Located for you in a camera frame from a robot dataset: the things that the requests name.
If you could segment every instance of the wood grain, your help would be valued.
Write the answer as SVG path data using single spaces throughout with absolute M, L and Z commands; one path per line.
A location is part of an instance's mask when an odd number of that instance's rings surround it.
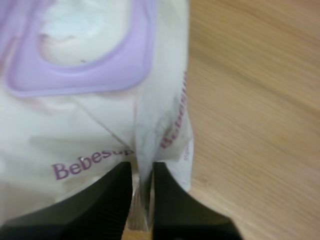
M 246 240 L 320 239 L 320 1 L 194 0 L 190 30 L 191 194 Z

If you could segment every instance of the white wipe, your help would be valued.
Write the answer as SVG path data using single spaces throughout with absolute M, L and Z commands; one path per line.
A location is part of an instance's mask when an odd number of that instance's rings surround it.
M 64 66 L 92 62 L 126 36 L 132 0 L 56 0 L 43 16 L 42 54 Z

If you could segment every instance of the wet wipes pack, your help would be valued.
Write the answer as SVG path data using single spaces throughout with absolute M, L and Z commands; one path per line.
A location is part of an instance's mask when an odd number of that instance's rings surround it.
M 147 230 L 152 164 L 191 186 L 189 1 L 2 0 L 0 33 L 0 224 L 126 161 Z

